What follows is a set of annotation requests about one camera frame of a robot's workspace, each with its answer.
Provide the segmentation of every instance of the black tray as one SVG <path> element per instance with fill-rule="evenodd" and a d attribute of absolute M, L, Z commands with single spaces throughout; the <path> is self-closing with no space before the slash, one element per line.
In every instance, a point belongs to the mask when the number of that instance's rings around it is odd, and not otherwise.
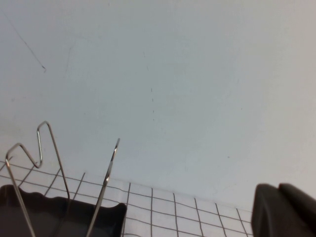
<path fill-rule="evenodd" d="M 64 197 L 48 198 L 19 189 L 36 237 L 84 237 L 95 205 Z M 123 203 L 100 207 L 91 237 L 119 237 L 127 212 Z M 0 188 L 0 236 L 31 236 L 13 185 Z"/>

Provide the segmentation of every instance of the white background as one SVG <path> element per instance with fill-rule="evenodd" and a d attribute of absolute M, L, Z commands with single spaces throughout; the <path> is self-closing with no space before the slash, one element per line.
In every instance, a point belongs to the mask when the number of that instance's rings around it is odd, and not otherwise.
<path fill-rule="evenodd" d="M 104 175 L 120 137 L 115 178 L 244 208 L 260 182 L 316 197 L 315 1 L 0 9 L 3 159 L 17 141 L 38 155 L 48 120 L 69 172 Z"/>

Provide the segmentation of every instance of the dark mark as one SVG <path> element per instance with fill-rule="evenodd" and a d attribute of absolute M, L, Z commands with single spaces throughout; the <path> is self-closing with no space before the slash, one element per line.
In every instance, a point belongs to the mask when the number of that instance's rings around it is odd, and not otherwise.
<path fill-rule="evenodd" d="M 1 10 L 1 12 L 4 14 L 4 16 L 6 17 L 6 19 L 8 20 L 8 22 L 10 23 L 10 25 L 13 27 L 14 31 L 17 33 L 17 35 L 19 36 L 19 38 L 21 39 L 21 41 L 24 42 L 24 44 L 27 46 L 27 48 L 29 48 L 30 52 L 33 54 L 33 56 L 35 57 L 35 59 L 38 61 L 38 63 L 41 65 L 42 68 L 44 68 L 44 73 L 46 72 L 46 68 L 43 66 L 43 64 L 39 61 L 39 59 L 36 57 L 36 55 L 34 54 L 33 50 L 28 46 L 28 44 L 24 41 L 24 39 L 20 36 L 19 32 L 16 30 L 16 28 L 14 27 L 14 25 L 11 23 L 10 19 L 6 16 L 6 14 L 4 13 L 4 11 Z"/>
<path fill-rule="evenodd" d="M 66 65 L 66 70 L 65 70 L 65 74 L 64 74 L 64 78 L 67 74 L 67 71 L 68 71 L 68 65 L 69 65 L 69 58 L 70 58 L 70 53 L 71 53 L 71 50 L 72 50 L 72 46 L 69 48 L 69 52 L 68 52 L 68 58 L 67 58 L 67 65 Z"/>

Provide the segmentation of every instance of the black plastic object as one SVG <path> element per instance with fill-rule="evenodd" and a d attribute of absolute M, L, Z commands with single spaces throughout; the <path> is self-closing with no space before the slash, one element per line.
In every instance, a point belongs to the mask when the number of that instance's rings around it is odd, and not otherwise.
<path fill-rule="evenodd" d="M 316 201 L 290 184 L 259 184 L 251 226 L 254 237 L 316 237 Z"/>
<path fill-rule="evenodd" d="M 95 206 L 68 200 L 64 197 L 48 198 L 39 193 L 26 193 L 20 189 L 36 237 L 84 237 Z M 100 207 L 91 237 L 119 237 L 127 207 L 123 203 Z M 0 236 L 31 236 L 13 185 L 0 188 Z"/>

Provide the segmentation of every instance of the metal rod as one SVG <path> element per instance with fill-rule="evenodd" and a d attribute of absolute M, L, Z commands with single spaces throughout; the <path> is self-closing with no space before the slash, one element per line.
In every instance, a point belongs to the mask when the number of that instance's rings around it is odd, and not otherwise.
<path fill-rule="evenodd" d="M 103 181 L 102 189 L 101 189 L 99 198 L 97 200 L 97 204 L 95 206 L 93 217 L 91 219 L 91 222 L 90 222 L 90 225 L 89 225 L 86 237 L 89 237 L 91 235 L 91 233 L 92 233 L 94 222 L 96 220 L 96 217 L 98 215 L 98 212 L 99 212 L 99 209 L 100 209 L 103 197 L 104 197 L 105 188 L 106 188 L 106 186 L 107 186 L 107 184 L 109 182 L 109 178 L 110 178 L 110 174 L 111 174 L 111 170 L 112 170 L 112 166 L 113 166 L 113 160 L 114 160 L 114 157 L 115 157 L 115 155 L 117 153 L 117 149 L 118 149 L 118 146 L 119 146 L 119 140 L 120 139 L 118 138 L 117 144 L 115 145 L 115 148 L 114 148 L 114 151 L 113 151 L 113 154 L 112 154 L 112 158 L 111 158 L 111 161 L 110 161 L 110 164 L 109 164 L 109 168 L 108 168 L 107 174 L 105 175 L 105 178 L 104 178 L 104 181 Z"/>
<path fill-rule="evenodd" d="M 28 150 L 24 147 L 23 144 L 21 143 L 17 143 L 15 144 L 13 147 L 11 147 L 8 152 L 6 153 L 6 156 L 5 156 L 5 164 L 6 164 L 6 168 L 8 169 L 8 172 L 10 174 L 10 177 L 11 177 L 11 180 L 12 180 L 12 183 L 13 183 L 13 186 L 14 186 L 14 189 L 15 189 L 15 192 L 16 192 L 16 195 L 18 197 L 18 200 L 20 202 L 20 205 L 21 205 L 21 208 L 22 208 L 22 211 L 23 211 L 23 214 L 24 214 L 24 217 L 25 217 L 25 220 L 28 224 L 28 227 L 29 227 L 29 230 L 31 232 L 31 235 L 32 237 L 36 237 L 35 236 L 35 233 L 34 233 L 34 229 L 32 227 L 32 223 L 31 223 L 31 220 L 30 220 L 30 217 L 28 215 L 28 212 L 26 210 L 26 207 L 25 207 L 25 204 L 23 202 L 23 199 L 22 199 L 22 196 L 21 196 L 21 193 L 20 193 L 20 190 L 18 188 L 18 186 L 16 185 L 16 182 L 15 182 L 15 179 L 14 179 L 14 176 L 13 176 L 13 173 L 12 173 L 12 170 L 11 170 L 11 167 L 10 167 L 10 154 L 18 147 L 21 147 L 22 150 L 25 152 L 25 154 L 27 155 L 27 157 L 30 159 L 30 161 L 33 163 L 33 165 L 36 167 L 36 168 L 40 168 L 41 165 L 42 165 L 42 162 L 43 162 L 43 156 L 42 156 L 42 151 L 41 151 L 41 142 L 40 142 L 40 128 L 43 126 L 43 125 L 47 125 L 48 126 L 48 129 L 49 129 L 49 132 L 50 132 L 50 136 L 51 136 L 51 139 L 53 141 L 53 144 L 54 144 L 54 148 L 55 148 L 55 151 L 56 151 L 56 155 L 57 155 L 57 159 L 58 159 L 58 162 L 59 162 L 59 166 L 60 166 L 60 169 L 61 169 L 61 172 L 62 172 L 62 175 L 63 175 L 63 179 L 64 179 L 64 183 L 65 183 L 65 187 L 66 187 L 66 190 L 67 190 L 67 195 L 68 195 L 68 199 L 70 199 L 70 194 L 69 194 L 69 190 L 68 190 L 68 185 L 67 185 L 67 182 L 66 182 L 66 177 L 65 177 L 65 174 L 64 174 L 64 170 L 63 170 L 63 166 L 61 164 L 61 161 L 60 161 L 60 157 L 59 157 L 59 153 L 58 153 L 58 150 L 57 150 L 57 146 L 56 146 L 56 142 L 55 142 L 55 138 L 53 136 L 53 132 L 52 132 L 52 129 L 51 129 L 51 126 L 50 124 L 47 122 L 47 121 L 44 121 L 42 122 L 39 126 L 38 126 L 38 129 L 37 129 L 37 134 L 38 134 L 38 142 L 39 142 L 39 165 L 37 165 L 37 162 L 35 162 L 32 158 L 32 156 L 30 155 L 30 153 L 28 152 Z"/>

